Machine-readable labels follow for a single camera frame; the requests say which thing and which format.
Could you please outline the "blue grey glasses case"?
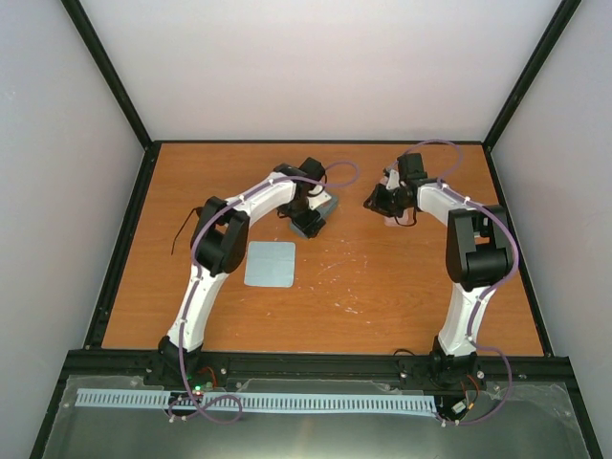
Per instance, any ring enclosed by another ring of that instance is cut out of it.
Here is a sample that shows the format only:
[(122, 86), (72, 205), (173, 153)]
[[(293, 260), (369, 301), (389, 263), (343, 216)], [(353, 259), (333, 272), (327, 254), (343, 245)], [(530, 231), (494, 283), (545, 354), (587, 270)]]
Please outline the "blue grey glasses case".
[[(325, 206), (323, 206), (323, 207), (320, 207), (320, 208), (318, 208), (318, 209), (315, 209), (315, 210), (318, 210), (318, 211), (320, 212), (321, 216), (324, 218), (324, 220), (325, 220), (325, 225), (326, 225), (326, 223), (327, 223), (328, 218), (329, 218), (329, 217), (330, 217), (330, 215), (333, 213), (333, 211), (336, 209), (336, 207), (337, 207), (337, 205), (338, 205), (338, 202), (339, 202), (339, 199), (338, 199), (338, 197), (337, 197), (337, 196), (335, 196), (335, 195), (333, 195), (333, 194), (331, 194), (331, 195), (333, 196), (333, 198), (332, 198), (332, 200), (331, 200), (331, 201), (330, 201), (330, 202), (329, 202), (327, 205), (325, 205)], [(309, 209), (308, 202), (307, 202), (306, 208), (304, 208), (304, 209), (302, 209), (302, 210), (299, 210), (299, 211), (295, 212), (295, 213), (294, 213), (294, 214), (293, 214), (293, 215), (290, 217), (290, 219), (291, 219), (292, 217), (294, 217), (296, 214), (298, 214), (298, 213), (300, 213), (300, 212), (304, 212), (306, 209)], [(317, 237), (317, 235), (299, 235), (299, 234), (297, 234), (297, 235), (298, 235), (298, 236), (300, 236), (300, 237), (302, 237), (302, 238), (306, 238), (306, 239), (312, 239), (312, 238)]]

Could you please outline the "pink glasses case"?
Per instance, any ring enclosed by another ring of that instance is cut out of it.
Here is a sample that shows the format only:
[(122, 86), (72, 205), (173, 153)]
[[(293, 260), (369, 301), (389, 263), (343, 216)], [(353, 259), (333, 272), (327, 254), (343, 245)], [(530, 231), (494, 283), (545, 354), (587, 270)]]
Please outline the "pink glasses case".
[(383, 222), (386, 226), (395, 227), (410, 227), (413, 225), (412, 217), (407, 210), (404, 211), (401, 217), (384, 217)]

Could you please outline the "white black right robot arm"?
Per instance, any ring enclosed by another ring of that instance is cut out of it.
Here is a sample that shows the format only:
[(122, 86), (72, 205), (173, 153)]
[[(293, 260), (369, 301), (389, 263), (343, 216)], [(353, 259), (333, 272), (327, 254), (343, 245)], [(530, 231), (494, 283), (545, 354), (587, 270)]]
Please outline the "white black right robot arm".
[(478, 334), (487, 306), (518, 266), (517, 245), (500, 205), (483, 206), (444, 180), (430, 178), (419, 153), (400, 156), (363, 206), (399, 226), (427, 213), (447, 228), (446, 269), (452, 283), (446, 321), (433, 341), (428, 374), (440, 387), (475, 372)]

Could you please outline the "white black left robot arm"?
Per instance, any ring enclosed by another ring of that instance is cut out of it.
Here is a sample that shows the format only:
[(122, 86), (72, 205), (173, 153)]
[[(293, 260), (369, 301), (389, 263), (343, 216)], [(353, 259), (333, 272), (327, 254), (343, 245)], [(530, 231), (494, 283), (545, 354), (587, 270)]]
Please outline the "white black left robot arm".
[(158, 349), (164, 371), (175, 383), (192, 383), (212, 306), (246, 253), (250, 228), (270, 212), (290, 220), (297, 233), (316, 237), (325, 226), (322, 207), (325, 167), (309, 157), (298, 167), (280, 164), (262, 182), (223, 200), (212, 196), (199, 213), (190, 241), (190, 276), (181, 307)]

